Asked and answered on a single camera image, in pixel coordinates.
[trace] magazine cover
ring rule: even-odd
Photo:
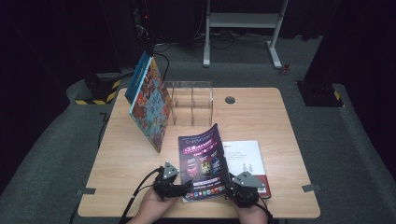
[[[183,199],[191,202],[224,195],[229,174],[218,124],[202,134],[180,136],[178,146],[181,183],[192,180]]]
[[[161,152],[171,98],[163,85],[157,63],[146,52],[139,61],[128,90],[125,97],[133,99],[129,114],[154,148]]]

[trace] magazine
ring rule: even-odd
[[[201,201],[224,195],[224,184],[230,177],[218,124],[205,133],[180,136],[178,146],[181,182],[192,180],[183,199],[187,202]]]
[[[248,171],[263,184],[258,192],[270,198],[267,176],[257,141],[221,142],[219,126],[205,133],[178,138],[181,183],[192,180],[185,202],[201,201],[225,195],[230,175]]]

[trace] white shelf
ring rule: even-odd
[[[210,0],[207,0],[204,67],[210,66],[210,28],[211,27],[241,27],[241,28],[270,28],[274,29],[271,41],[267,41],[268,50],[273,59],[274,67],[282,68],[282,63],[277,56],[275,44],[285,16],[289,0],[283,1],[279,13],[218,13],[210,12]]]
[[[215,13],[210,14],[210,27],[275,28],[279,14]]]

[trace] dark curtain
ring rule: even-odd
[[[304,78],[304,83],[346,87],[364,130],[394,178],[395,11],[395,0],[341,0]]]
[[[340,0],[289,0],[279,36],[303,39],[325,35]]]
[[[36,139],[69,105],[80,80],[66,53],[60,1],[0,3],[0,192]]]

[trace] small black hole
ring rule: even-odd
[[[233,103],[235,103],[235,98],[233,98],[232,96],[227,96],[225,98],[225,103],[232,105]]]

